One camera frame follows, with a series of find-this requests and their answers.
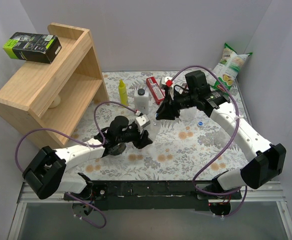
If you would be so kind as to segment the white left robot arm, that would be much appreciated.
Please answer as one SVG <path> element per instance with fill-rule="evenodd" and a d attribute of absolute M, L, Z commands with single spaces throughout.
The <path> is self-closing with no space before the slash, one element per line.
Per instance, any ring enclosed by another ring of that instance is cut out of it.
<path fill-rule="evenodd" d="M 41 200 L 55 192 L 73 192 L 87 200 L 92 195 L 93 182 L 83 173 L 70 175 L 67 171 L 89 160 L 120 155 L 127 143 L 133 143 L 137 149 L 152 144 L 146 129 L 149 124 L 146 115 L 136 117 L 132 123 L 117 116 L 109 127 L 83 144 L 58 149 L 45 146 L 24 170 L 23 179 Z"/>

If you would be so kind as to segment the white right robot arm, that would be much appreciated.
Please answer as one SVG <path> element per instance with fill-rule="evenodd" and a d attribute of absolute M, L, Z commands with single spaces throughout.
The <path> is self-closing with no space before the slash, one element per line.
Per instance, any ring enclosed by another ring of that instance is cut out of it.
<path fill-rule="evenodd" d="M 220 125 L 248 160 L 243 168 L 215 176 L 203 193 L 223 199 L 235 188 L 258 189 L 282 173 L 287 152 L 282 144 L 272 144 L 240 118 L 229 95 L 220 89 L 211 90 L 202 71 L 190 72 L 185 79 L 187 89 L 182 92 L 175 90 L 171 78 L 162 81 L 165 98 L 157 110 L 156 119 L 175 120 L 181 110 L 196 107 Z"/>

